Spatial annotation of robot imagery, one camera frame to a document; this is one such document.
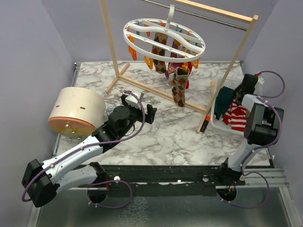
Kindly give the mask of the dark teal sock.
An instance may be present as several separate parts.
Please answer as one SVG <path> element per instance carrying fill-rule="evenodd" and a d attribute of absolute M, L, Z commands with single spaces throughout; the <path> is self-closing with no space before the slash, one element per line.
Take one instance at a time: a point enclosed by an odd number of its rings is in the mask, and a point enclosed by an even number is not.
<path fill-rule="evenodd" d="M 234 98 L 234 89 L 222 87 L 215 100 L 214 115 L 217 120 L 224 116 L 230 108 Z"/>

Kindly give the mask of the wooden hanger rack frame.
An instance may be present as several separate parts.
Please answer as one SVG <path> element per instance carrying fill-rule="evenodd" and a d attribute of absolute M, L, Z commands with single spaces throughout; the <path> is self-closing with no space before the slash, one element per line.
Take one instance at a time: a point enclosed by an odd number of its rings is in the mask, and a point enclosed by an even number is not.
<path fill-rule="evenodd" d="M 106 89 L 106 94 L 109 94 L 116 83 L 121 80 L 168 99 L 179 107 L 187 107 L 207 115 L 217 94 L 212 96 L 207 108 L 188 102 L 185 98 L 189 75 L 192 69 L 198 68 L 199 60 L 205 53 L 206 44 L 197 32 L 173 22 L 174 12 L 176 11 L 175 3 L 176 1 L 172 1 L 172 4 L 170 4 L 166 20 L 140 18 L 127 22 L 123 27 L 123 38 L 132 59 L 135 61 L 137 55 L 141 54 L 149 69 L 155 69 L 158 73 L 167 74 L 172 78 L 171 82 L 169 82 L 172 87 L 172 93 L 168 94 L 124 76 L 130 66 L 129 63 L 122 70 L 119 70 L 106 2 L 104 0 L 99 1 L 116 76 Z"/>

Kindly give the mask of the white round clip hanger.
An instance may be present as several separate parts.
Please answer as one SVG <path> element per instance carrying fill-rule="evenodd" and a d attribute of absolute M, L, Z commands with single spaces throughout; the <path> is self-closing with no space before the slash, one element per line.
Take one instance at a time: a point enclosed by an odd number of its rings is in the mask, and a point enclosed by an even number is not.
<path fill-rule="evenodd" d="M 196 32 L 173 22 L 174 12 L 175 6 L 170 5 L 166 20 L 140 18 L 126 23 L 123 37 L 133 60 L 139 53 L 146 64 L 153 60 L 198 62 L 205 52 L 205 42 Z"/>

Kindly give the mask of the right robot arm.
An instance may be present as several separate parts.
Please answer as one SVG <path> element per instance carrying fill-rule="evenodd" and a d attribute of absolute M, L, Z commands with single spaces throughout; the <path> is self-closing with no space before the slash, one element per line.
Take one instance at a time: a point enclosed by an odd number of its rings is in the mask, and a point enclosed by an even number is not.
<path fill-rule="evenodd" d="M 249 112 L 244 128 L 244 140 L 236 152 L 219 168 L 217 179 L 223 185 L 240 180 L 247 164 L 258 151 L 277 143 L 282 130 L 284 110 L 271 106 L 264 96 L 254 94 L 255 87 L 263 83 L 260 73 L 245 74 L 234 90 L 235 103 Z"/>

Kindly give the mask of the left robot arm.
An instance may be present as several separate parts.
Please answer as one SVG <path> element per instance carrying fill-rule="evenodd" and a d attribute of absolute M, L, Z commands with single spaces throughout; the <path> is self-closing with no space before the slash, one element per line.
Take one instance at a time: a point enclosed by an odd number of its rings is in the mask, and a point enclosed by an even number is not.
<path fill-rule="evenodd" d="M 157 109 L 142 105 L 142 98 L 131 91 L 121 96 L 122 105 L 113 109 L 108 120 L 92 132 L 84 141 L 65 153 L 39 162 L 27 164 L 22 178 L 23 202 L 31 201 L 39 208 L 65 190 L 77 186 L 108 186 L 119 179 L 110 179 L 104 168 L 97 162 L 81 167 L 85 161 L 99 156 L 117 144 L 135 137 L 145 123 L 154 122 Z"/>

